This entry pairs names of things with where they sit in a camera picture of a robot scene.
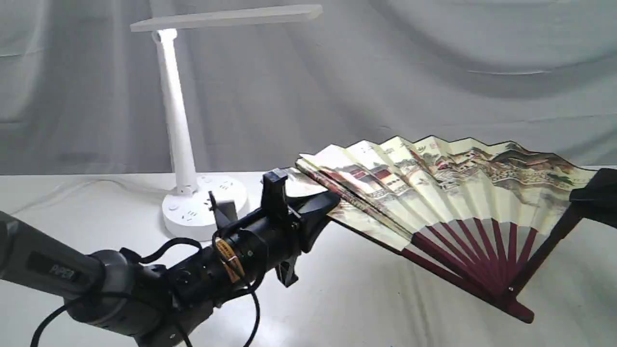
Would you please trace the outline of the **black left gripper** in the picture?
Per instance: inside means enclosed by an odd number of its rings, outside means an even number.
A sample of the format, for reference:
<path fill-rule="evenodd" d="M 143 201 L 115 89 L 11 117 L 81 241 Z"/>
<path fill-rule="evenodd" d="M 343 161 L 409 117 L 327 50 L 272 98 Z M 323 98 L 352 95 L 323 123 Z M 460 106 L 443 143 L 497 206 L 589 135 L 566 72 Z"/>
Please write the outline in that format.
<path fill-rule="evenodd" d="M 286 195 L 287 172 L 269 171 L 262 176 L 261 204 L 242 219 L 221 228 L 212 242 L 212 286 L 238 289 L 259 285 L 275 270 L 284 286 L 297 280 L 295 261 L 309 253 L 331 221 L 341 198 L 332 191 L 293 197 Z M 234 199 L 231 189 L 216 191 L 217 200 Z"/>

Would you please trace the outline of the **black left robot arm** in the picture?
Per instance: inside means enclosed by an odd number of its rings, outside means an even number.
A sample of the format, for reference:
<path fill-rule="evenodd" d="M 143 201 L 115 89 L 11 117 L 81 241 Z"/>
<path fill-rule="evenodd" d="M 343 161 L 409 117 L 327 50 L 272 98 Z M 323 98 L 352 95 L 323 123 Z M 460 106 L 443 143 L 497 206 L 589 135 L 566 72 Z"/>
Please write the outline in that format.
<path fill-rule="evenodd" d="M 214 215 L 209 246 L 177 237 L 141 256 L 132 250 L 82 254 L 17 217 L 1 213 L 1 279 L 59 296 L 60 308 L 35 330 L 37 347 L 48 325 L 66 312 L 81 323 L 134 338 L 139 347 L 191 346 L 189 334 L 214 308 L 250 295 L 260 323 L 256 290 L 275 270 L 293 285 L 296 259 L 308 253 L 330 222 L 340 197 L 323 190 L 288 196 L 285 171 L 262 176 L 261 204 L 238 218 L 234 200 L 209 189 L 205 202 Z"/>

